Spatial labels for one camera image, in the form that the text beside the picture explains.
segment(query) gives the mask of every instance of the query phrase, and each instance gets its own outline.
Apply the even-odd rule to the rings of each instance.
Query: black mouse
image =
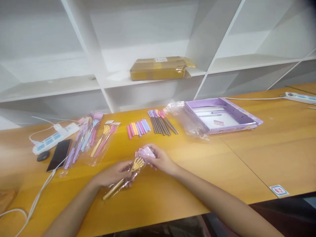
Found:
[[[39,154],[36,160],[37,161],[46,160],[49,157],[49,155],[50,155],[49,151],[43,151],[42,153]]]

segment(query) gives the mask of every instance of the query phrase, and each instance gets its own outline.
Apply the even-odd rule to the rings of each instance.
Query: white cable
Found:
[[[54,126],[51,126],[51,127],[47,128],[47,129],[43,129],[43,130],[40,130],[40,131],[38,131],[38,132],[32,133],[32,134],[29,136],[29,140],[30,140],[31,142],[33,142],[34,140],[31,138],[31,136],[33,136],[34,134],[37,134],[37,133],[39,133],[39,132],[49,130],[49,129],[51,129],[52,127],[54,127]]]
[[[4,212],[4,213],[2,213],[2,214],[0,215],[0,217],[1,217],[1,216],[5,215],[5,214],[8,214],[8,213],[10,213],[10,212],[18,211],[18,212],[21,212],[21,213],[25,216],[25,219],[26,219],[25,224],[24,224],[24,226],[22,227],[22,229],[18,232],[18,234],[17,234],[15,237],[17,237],[17,236],[24,230],[24,228],[26,227],[26,225],[28,224],[29,220],[31,219],[31,217],[32,217],[32,215],[33,215],[33,212],[34,212],[35,207],[36,207],[36,204],[37,204],[37,202],[38,202],[38,200],[39,200],[39,198],[40,198],[40,195],[42,194],[42,191],[43,191],[44,188],[47,186],[47,184],[49,184],[49,182],[52,180],[52,178],[54,177],[54,175],[55,175],[55,173],[56,173],[56,170],[59,168],[59,166],[60,166],[67,158],[68,158],[68,156],[67,156],[55,169],[53,169],[52,173],[48,176],[48,178],[46,179],[46,181],[45,181],[43,187],[40,189],[39,193],[37,194],[36,198],[35,198],[34,201],[33,201],[33,204],[32,204],[32,206],[31,206],[29,215],[27,215],[26,212],[25,212],[23,209],[20,209],[20,208],[15,208],[15,209],[6,211],[6,212]]]
[[[47,117],[49,119],[56,119],[56,120],[63,120],[63,121],[73,121],[73,122],[77,122],[79,125],[81,125],[81,123],[79,123],[78,121],[76,120],[71,120],[71,119],[60,119],[60,118],[52,118],[52,117]]]
[[[269,100],[269,99],[285,99],[285,98],[290,98],[293,97],[291,96],[285,96],[285,97],[276,97],[276,98],[260,98],[260,99],[237,99],[237,98],[229,98],[229,97],[224,97],[225,99],[234,99],[234,100]]]
[[[46,120],[46,119],[39,118],[39,117],[35,117],[35,116],[31,116],[31,117],[36,118],[36,119],[41,119],[41,120],[44,120],[44,121],[46,121],[46,122],[51,123],[52,125],[55,125],[54,123],[52,123],[51,121],[48,121],[48,120]]]

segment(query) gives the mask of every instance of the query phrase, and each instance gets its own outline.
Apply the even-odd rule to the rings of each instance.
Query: purple box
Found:
[[[206,135],[253,129],[263,123],[224,98],[187,101],[184,109]]]

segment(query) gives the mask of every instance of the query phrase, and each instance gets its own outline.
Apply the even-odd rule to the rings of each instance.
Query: black smartphone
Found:
[[[71,141],[72,139],[68,139],[57,143],[53,158],[50,161],[46,172],[50,172],[55,169],[67,157]],[[64,163],[65,161],[58,166],[58,169],[61,168]]]

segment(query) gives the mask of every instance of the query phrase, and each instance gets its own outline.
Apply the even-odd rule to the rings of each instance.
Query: power strip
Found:
[[[316,104],[316,97],[310,95],[302,95],[293,92],[285,92],[281,97],[287,97],[284,99],[302,102],[306,104]]]
[[[47,151],[54,146],[57,145],[58,142],[63,141],[64,139],[70,137],[75,132],[79,131],[79,127],[75,123],[69,124],[64,129],[61,129],[60,132],[57,132],[53,134],[52,136],[46,138],[44,141],[40,143],[40,145],[36,145],[33,147],[33,153],[35,155],[38,155],[42,153],[43,151]]]

